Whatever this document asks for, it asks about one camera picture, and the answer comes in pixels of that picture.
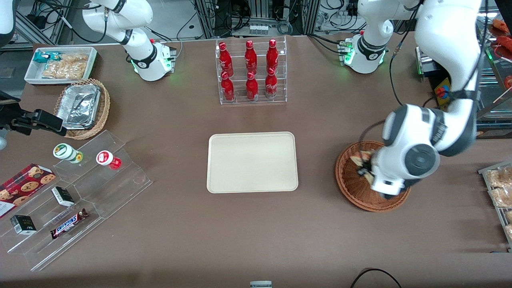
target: beige tray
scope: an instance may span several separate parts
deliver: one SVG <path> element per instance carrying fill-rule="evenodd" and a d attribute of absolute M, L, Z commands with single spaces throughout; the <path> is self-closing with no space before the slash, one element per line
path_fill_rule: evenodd
<path fill-rule="evenodd" d="M 215 134 L 208 147 L 211 193 L 293 191 L 298 186 L 290 132 Z"/>

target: acrylic tiered stand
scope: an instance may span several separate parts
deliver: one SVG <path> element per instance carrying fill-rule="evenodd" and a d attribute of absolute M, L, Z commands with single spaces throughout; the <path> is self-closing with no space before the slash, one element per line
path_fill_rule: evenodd
<path fill-rule="evenodd" d="M 278 79 L 277 86 L 277 94 L 273 99 L 269 99 L 265 97 L 265 78 L 267 77 L 267 51 L 268 51 L 268 42 L 271 39 L 275 39 L 277 41 L 277 49 L 278 49 L 278 69 L 275 72 L 275 76 Z M 258 82 L 259 89 L 259 97 L 258 101 L 251 102 L 247 99 L 247 90 L 245 88 L 245 82 L 247 81 L 247 68 L 245 67 L 245 41 L 240 40 L 238 38 L 226 38 L 222 40 L 217 40 L 216 49 L 215 49 L 215 60 L 217 62 L 217 80 L 219 83 L 219 97 L 221 104 L 258 104 L 258 103 L 277 103 L 277 102 L 286 102 L 287 95 L 287 87 L 286 87 L 286 79 L 288 77 L 287 73 L 287 48 L 286 48 L 286 37 L 258 37 L 252 38 L 251 40 L 254 43 L 254 50 L 256 55 L 258 56 L 258 70 L 256 73 L 256 81 Z M 221 66 L 219 62 L 219 43 L 225 42 L 226 48 L 229 54 L 231 54 L 231 59 L 233 62 L 233 76 L 231 77 L 231 81 L 234 86 L 234 96 L 235 99 L 233 102 L 226 101 L 224 94 L 222 93 L 221 88 Z"/>
<path fill-rule="evenodd" d="M 105 130 L 78 149 L 84 155 L 80 163 L 61 161 L 54 165 L 57 178 L 0 219 L 0 238 L 7 252 L 23 254 L 30 269 L 39 271 L 151 185 L 153 182 L 130 159 L 123 146 L 123 141 Z M 102 150 L 120 158 L 121 167 L 112 170 L 98 165 L 96 155 Z M 71 207 L 59 205 L 51 191 L 55 186 L 66 188 L 75 204 Z M 83 208 L 89 216 L 52 239 L 50 231 Z M 37 232 L 16 234 L 10 221 L 13 215 L 30 216 Z"/>

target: red aluminum bottle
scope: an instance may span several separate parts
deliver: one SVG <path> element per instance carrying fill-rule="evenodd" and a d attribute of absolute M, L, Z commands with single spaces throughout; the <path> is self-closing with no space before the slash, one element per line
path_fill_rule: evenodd
<path fill-rule="evenodd" d="M 233 82 L 231 82 L 231 79 L 229 79 L 226 71 L 222 71 L 221 78 L 222 78 L 222 81 L 221 81 L 222 93 L 224 94 L 226 101 L 233 102 L 234 101 Z"/>
<path fill-rule="evenodd" d="M 258 70 L 258 57 L 256 56 L 252 40 L 248 40 L 245 43 L 245 48 L 245 66 L 247 67 L 247 71 L 256 75 Z"/>
<path fill-rule="evenodd" d="M 227 72 L 228 77 L 231 77 L 233 76 L 233 61 L 231 60 L 231 55 L 227 52 L 226 43 L 220 42 L 219 49 L 221 50 L 219 55 L 221 69 Z"/>
<path fill-rule="evenodd" d="M 267 73 L 267 78 L 265 78 L 265 96 L 273 99 L 278 89 L 278 79 L 275 76 L 274 68 L 268 68 Z"/>
<path fill-rule="evenodd" d="M 247 72 L 245 87 L 247 88 L 247 99 L 251 102 L 258 101 L 258 82 L 256 82 L 253 72 Z"/>
<path fill-rule="evenodd" d="M 278 49 L 276 48 L 277 44 L 278 43 L 277 43 L 277 41 L 275 39 L 271 39 L 268 42 L 267 71 L 268 71 L 268 68 L 273 68 L 274 71 L 278 70 L 278 56 L 279 56 L 279 53 L 278 53 Z"/>

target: acrylic display rack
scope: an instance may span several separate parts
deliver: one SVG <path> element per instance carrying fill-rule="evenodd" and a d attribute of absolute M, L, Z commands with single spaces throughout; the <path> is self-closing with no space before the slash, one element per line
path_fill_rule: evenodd
<path fill-rule="evenodd" d="M 153 182 L 131 160 L 123 146 L 123 141 L 105 130 L 78 149 L 84 155 L 80 163 L 61 161 L 54 165 L 57 178 L 0 219 L 0 238 L 7 252 L 23 254 L 31 271 L 40 271 L 151 185 Z M 98 165 L 96 155 L 102 150 L 120 158 L 121 167 L 112 170 Z M 75 204 L 71 207 L 59 205 L 51 191 L 55 186 L 66 188 Z M 83 208 L 89 216 L 52 239 L 50 231 Z M 30 216 L 37 232 L 16 234 L 10 221 L 13 215 Z"/>
<path fill-rule="evenodd" d="M 278 56 L 278 69 L 275 72 L 275 76 L 278 79 L 277 85 L 277 93 L 275 98 L 269 99 L 265 97 L 265 78 L 267 77 L 267 51 L 268 51 L 268 42 L 271 39 L 275 39 L 277 41 L 277 49 L 279 52 Z M 287 73 L 287 47 L 286 47 L 286 37 L 258 37 L 251 39 L 254 43 L 254 50 L 256 55 L 258 56 L 258 70 L 256 73 L 256 81 L 258 82 L 259 88 L 259 97 L 258 101 L 251 102 L 247 99 L 247 90 L 245 87 L 245 82 L 247 81 L 247 68 L 245 67 L 245 41 L 240 40 L 238 38 L 226 38 L 222 40 L 217 40 L 216 48 L 215 48 L 215 60 L 217 63 L 217 80 L 219 83 L 219 98 L 221 104 L 258 104 L 258 103 L 277 103 L 277 102 L 286 102 L 288 99 L 287 95 L 287 86 L 286 80 L 288 77 Z M 234 86 L 234 96 L 235 99 L 233 102 L 226 101 L 224 94 L 222 93 L 221 88 L 221 66 L 219 62 L 219 43 L 225 42 L 226 48 L 229 54 L 231 54 L 231 59 L 233 62 L 233 77 L 231 77 L 231 81 Z"/>
<path fill-rule="evenodd" d="M 483 180 L 485 181 L 485 185 L 487 186 L 487 192 L 489 192 L 490 197 L 491 197 L 490 191 L 493 188 L 489 185 L 489 181 L 487 180 L 486 172 L 489 170 L 495 170 L 497 168 L 506 167 L 506 166 L 512 166 L 512 161 L 502 162 L 502 163 L 496 164 L 494 166 L 490 166 L 490 167 L 478 170 L 478 173 L 482 175 Z M 500 219 L 502 227 L 505 227 L 506 225 L 511 224 L 505 218 L 505 212 L 511 211 L 512 208 L 500 208 L 500 207 L 496 207 L 496 206 L 494 208 L 496 209 L 496 212 L 498 213 L 498 218 Z M 508 240 L 508 245 L 510 247 L 510 249 L 508 249 L 508 252 L 512 253 L 512 239 L 506 233 L 505 233 L 505 235 Z"/>

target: wicker basket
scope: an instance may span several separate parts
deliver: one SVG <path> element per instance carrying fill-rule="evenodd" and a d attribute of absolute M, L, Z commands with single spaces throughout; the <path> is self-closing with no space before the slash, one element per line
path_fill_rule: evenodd
<path fill-rule="evenodd" d="M 384 144 L 375 141 L 363 141 L 361 146 L 363 151 L 371 151 L 381 148 Z M 348 146 L 339 155 L 336 162 L 334 173 L 343 195 L 359 208 L 371 212 L 387 212 L 402 205 L 409 196 L 411 188 L 409 187 L 390 200 L 382 198 L 371 189 L 368 181 L 357 173 L 358 166 L 350 159 L 350 156 L 358 151 L 358 143 L 356 142 Z"/>
<path fill-rule="evenodd" d="M 72 138 L 75 140 L 84 140 L 87 138 L 91 138 L 92 136 L 98 134 L 105 126 L 105 122 L 107 117 L 109 116 L 109 108 L 110 108 L 110 96 L 109 92 L 105 89 L 103 84 L 95 79 L 87 79 L 82 80 L 77 83 L 73 83 L 73 86 L 80 86 L 86 84 L 94 84 L 101 88 L 101 95 L 99 100 L 98 111 L 96 113 L 96 119 L 94 126 L 89 130 L 68 130 L 66 133 L 67 138 Z M 57 105 L 55 105 L 55 109 L 53 109 L 53 115 L 57 115 L 57 111 L 60 107 L 60 102 L 62 101 L 62 96 L 64 95 L 64 91 L 60 94 L 59 99 L 57 100 Z"/>

